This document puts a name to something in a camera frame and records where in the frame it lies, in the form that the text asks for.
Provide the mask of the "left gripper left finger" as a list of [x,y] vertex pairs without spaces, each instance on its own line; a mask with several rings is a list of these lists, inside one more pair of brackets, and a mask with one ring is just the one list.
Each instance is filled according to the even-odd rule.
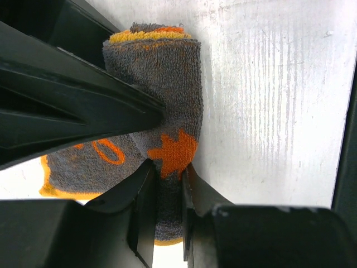
[[156,169],[146,160],[104,194],[1,201],[2,267],[151,267]]

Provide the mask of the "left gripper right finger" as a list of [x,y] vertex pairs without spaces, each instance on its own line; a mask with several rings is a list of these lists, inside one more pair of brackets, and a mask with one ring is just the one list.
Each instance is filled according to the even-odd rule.
[[192,165],[181,181],[188,267],[356,266],[356,243],[329,209],[236,205]]

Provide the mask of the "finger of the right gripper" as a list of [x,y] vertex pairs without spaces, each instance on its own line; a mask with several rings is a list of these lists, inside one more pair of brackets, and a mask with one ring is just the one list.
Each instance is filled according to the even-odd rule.
[[1,24],[1,169],[150,130],[164,116],[165,105],[141,89]]

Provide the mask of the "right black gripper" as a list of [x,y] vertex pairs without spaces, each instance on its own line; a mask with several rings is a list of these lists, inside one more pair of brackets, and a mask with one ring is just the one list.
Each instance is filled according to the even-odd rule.
[[119,31],[87,1],[1,0],[1,21],[103,70],[103,42]]

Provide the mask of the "orange grey towel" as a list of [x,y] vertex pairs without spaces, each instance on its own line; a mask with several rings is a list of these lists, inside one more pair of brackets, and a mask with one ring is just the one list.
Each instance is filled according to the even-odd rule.
[[199,146],[204,101],[201,43],[183,26],[134,23],[103,43],[108,74],[157,101],[137,128],[41,157],[44,197],[91,200],[128,179],[145,160],[157,173],[155,243],[182,241],[181,177]]

